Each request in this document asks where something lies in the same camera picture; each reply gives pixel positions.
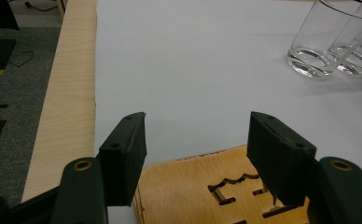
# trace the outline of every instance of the glass rim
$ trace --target glass rim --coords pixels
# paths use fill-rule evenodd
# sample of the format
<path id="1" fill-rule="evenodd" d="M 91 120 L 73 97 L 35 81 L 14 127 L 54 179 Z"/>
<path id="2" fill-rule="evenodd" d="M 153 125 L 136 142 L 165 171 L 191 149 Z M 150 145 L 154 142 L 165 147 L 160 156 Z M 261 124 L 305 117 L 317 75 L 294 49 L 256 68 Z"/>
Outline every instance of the glass rim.
<path id="1" fill-rule="evenodd" d="M 328 0 L 318 0 L 318 1 L 321 2 L 322 4 L 326 5 L 327 7 L 330 7 L 332 9 L 336 10 L 336 11 L 339 11 L 340 13 L 362 19 L 362 15 L 355 14 L 355 13 L 352 13 L 352 12 L 347 12 L 344 9 L 341 9 L 339 7 L 336 7 L 336 6 L 332 5 L 331 3 L 328 2 Z M 359 3 L 362 4 L 362 0 L 352 0 L 352 1 L 353 2 L 359 2 Z"/>

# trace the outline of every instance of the engraved wooden panel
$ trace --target engraved wooden panel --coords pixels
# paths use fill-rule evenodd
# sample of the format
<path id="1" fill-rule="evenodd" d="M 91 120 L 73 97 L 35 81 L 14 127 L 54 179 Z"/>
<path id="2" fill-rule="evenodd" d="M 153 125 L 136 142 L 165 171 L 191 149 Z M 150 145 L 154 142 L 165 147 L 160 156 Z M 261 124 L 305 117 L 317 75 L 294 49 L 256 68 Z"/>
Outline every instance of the engraved wooden panel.
<path id="1" fill-rule="evenodd" d="M 236 147 L 147 167 L 133 200 L 139 223 L 308 223 L 307 202 L 263 217 L 274 214 L 273 199 L 253 194 L 264 190 L 245 155 L 246 147 Z"/>

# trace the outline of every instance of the floor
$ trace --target floor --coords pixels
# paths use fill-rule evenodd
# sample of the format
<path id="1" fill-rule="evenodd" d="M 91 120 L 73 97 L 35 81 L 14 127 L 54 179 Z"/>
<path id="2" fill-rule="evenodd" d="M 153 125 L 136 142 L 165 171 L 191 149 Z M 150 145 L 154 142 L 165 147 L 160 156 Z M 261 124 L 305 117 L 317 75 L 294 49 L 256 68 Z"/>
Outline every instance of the floor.
<path id="1" fill-rule="evenodd" d="M 27 7 L 25 5 L 26 2 L 40 9 L 55 8 L 44 12 L 33 7 Z M 55 0 L 11 0 L 9 5 L 20 27 L 62 26 L 63 19 L 59 9 L 56 7 L 57 2 Z"/>

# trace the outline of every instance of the carpeted floor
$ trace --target carpeted floor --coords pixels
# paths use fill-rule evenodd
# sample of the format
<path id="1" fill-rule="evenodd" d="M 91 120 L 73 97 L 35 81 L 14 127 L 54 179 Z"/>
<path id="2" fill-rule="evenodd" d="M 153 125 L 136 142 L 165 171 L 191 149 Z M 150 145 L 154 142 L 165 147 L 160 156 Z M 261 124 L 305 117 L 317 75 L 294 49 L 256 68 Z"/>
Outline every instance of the carpeted floor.
<path id="1" fill-rule="evenodd" d="M 59 33 L 60 27 L 0 30 L 0 38 L 17 40 L 0 76 L 0 195 L 10 206 L 23 194 Z"/>

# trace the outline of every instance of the gray carpet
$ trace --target gray carpet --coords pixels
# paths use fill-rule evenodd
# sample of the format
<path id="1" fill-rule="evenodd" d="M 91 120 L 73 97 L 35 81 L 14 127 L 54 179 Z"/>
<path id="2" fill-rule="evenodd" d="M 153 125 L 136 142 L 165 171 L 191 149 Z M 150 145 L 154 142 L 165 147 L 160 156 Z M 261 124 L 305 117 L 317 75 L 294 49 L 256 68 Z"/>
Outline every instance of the gray carpet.
<path id="1" fill-rule="evenodd" d="M 0 130 L 5 124 L 0 132 L 0 195 L 10 206 L 23 194 L 59 33 L 60 28 L 0 30 L 0 38 L 17 40 L 0 76 Z"/>

